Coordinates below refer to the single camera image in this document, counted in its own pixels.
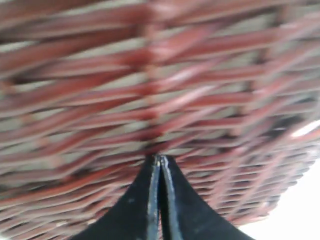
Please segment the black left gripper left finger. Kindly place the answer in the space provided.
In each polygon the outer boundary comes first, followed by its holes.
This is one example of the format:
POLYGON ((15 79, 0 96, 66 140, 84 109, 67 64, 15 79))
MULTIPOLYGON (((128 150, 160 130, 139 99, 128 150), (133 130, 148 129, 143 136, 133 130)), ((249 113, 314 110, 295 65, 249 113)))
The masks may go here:
POLYGON ((160 162, 146 157, 124 195, 95 223, 72 240, 156 240, 158 238, 158 192, 160 162))

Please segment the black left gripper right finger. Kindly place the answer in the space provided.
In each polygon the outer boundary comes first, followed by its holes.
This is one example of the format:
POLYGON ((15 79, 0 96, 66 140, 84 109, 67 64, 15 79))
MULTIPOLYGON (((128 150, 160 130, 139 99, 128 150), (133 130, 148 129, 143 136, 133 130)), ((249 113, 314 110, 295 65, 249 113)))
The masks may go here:
POLYGON ((164 240, 251 240, 193 189, 172 156, 160 155, 159 207, 164 240))

